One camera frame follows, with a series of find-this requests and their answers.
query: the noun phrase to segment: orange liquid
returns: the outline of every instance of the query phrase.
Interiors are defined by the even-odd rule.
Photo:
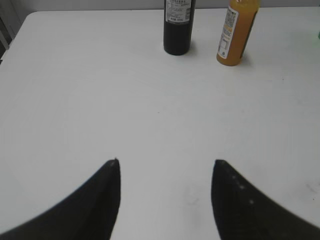
[[[217,60],[227,66],[241,62],[254,18],[258,12],[260,0],[230,0],[230,7],[239,13],[227,58],[217,54]]]

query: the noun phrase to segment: plastic bottle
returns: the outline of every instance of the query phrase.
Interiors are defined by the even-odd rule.
[[[259,7],[260,0],[230,0],[216,56],[220,63],[241,62]]]

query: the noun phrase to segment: wine bottle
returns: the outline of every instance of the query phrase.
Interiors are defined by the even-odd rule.
[[[189,51],[196,0],[164,0],[164,50],[172,55]]]

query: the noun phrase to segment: white label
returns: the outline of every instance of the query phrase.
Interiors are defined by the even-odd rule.
[[[166,0],[165,20],[173,24],[185,24],[190,21],[191,0]]]
[[[223,59],[227,59],[229,54],[232,38],[235,33],[239,13],[233,10],[230,6],[226,12],[225,23],[219,43],[218,54]]]

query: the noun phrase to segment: white table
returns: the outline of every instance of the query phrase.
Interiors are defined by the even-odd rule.
[[[118,157],[113,240],[218,240],[215,159],[320,226],[320,8],[263,8],[244,61],[216,61],[225,9],[163,51],[163,11],[38,12],[0,65],[0,232]]]

